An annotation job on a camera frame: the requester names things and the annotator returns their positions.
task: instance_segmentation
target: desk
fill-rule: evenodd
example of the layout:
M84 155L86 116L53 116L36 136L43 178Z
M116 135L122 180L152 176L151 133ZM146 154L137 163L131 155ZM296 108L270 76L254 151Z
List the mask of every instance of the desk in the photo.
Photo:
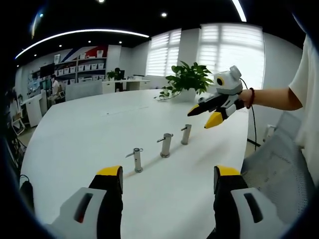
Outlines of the desk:
M45 91L42 90L40 94L24 100L21 107L23 105L26 106L30 126L37 126L47 111Z
M33 185L40 222L52 223L62 203L88 187L100 169L122 165L123 239L209 235L215 226L213 167L241 169L248 112L236 111L223 124L204 129L210 113L187 117L192 103L158 102L153 98L160 91L86 97L47 112L33 133L21 170ZM180 130L186 123L192 129L189 144L182 145ZM164 133L174 134L169 158L160 157L157 143ZM134 159L125 158L135 147L144 149L140 174L134 173Z
M149 80L120 80L120 81L103 81L103 94L113 93L115 91L114 83L126 83L127 91L148 90Z

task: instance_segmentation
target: ceiling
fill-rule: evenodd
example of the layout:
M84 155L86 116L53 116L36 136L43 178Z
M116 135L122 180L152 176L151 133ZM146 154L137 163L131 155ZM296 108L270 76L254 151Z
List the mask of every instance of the ceiling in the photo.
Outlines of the ceiling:
M305 35L280 0L240 0L247 23L259 25L264 31L302 47ZM14 44L8 56L13 59L22 49L59 33L109 28L137 32L150 37L168 30L199 27L202 23L241 22L232 0L16 0L18 21L13 23ZM160 14L167 12L167 17ZM35 16L38 25L31 39L31 26ZM149 38L118 33L76 33L41 43L17 60L23 65L37 57L61 49L81 46L119 44L135 47Z

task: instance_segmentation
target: metal cylinder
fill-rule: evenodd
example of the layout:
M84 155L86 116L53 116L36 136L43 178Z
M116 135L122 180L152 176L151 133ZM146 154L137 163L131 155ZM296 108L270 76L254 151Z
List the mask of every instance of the metal cylinder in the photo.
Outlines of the metal cylinder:
M134 148L134 163L135 163L135 172L141 173L143 171L141 165L141 150L139 148Z
M173 134L170 134L170 133L164 134L163 145L162 145L161 152L160 152L160 156L162 158L169 157L169 148L170 148L170 142L171 142L172 137L173 137Z
M185 128L182 128L181 130L184 131L183 138L181 139L181 144L188 145L188 139L190 134L191 124L186 124Z

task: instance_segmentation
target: floor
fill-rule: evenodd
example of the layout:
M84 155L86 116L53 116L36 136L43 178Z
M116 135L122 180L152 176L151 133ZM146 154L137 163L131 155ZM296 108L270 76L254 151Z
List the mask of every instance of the floor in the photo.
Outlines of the floor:
M35 131L36 127L27 128L19 137L20 141L25 145L28 146L30 139ZM245 158L251 155L255 151L255 145L250 142L246 144L246 151L245 151Z

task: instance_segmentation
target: window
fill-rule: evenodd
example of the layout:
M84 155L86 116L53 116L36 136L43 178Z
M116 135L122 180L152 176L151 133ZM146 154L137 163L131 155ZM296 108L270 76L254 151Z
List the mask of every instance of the window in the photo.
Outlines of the window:
M203 25L198 63L213 74L236 65L248 87L261 89L265 66L262 30L243 24Z
M151 40L146 75L168 76L175 73L171 66L177 65L181 29L155 36Z

